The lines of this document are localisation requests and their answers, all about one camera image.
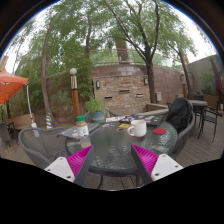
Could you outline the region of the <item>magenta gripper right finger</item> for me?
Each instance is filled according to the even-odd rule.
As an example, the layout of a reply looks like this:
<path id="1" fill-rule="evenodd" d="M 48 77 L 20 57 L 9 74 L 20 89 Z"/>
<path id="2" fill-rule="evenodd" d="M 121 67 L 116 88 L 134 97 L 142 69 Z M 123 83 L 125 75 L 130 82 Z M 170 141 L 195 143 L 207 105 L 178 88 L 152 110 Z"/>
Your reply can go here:
<path id="1" fill-rule="evenodd" d="M 157 155 L 134 144 L 131 145 L 131 155 L 144 185 L 182 169 L 182 166 L 167 154 Z"/>

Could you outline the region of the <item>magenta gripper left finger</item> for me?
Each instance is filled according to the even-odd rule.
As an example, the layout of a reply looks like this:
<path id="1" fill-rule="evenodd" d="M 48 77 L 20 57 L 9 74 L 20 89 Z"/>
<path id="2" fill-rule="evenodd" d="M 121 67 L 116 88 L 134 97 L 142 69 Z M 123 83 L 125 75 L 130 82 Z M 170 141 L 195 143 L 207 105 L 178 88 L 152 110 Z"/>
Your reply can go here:
<path id="1" fill-rule="evenodd" d="M 82 186 L 94 155 L 94 146 L 90 145 L 68 158 L 58 157 L 46 168 L 46 171 Z"/>

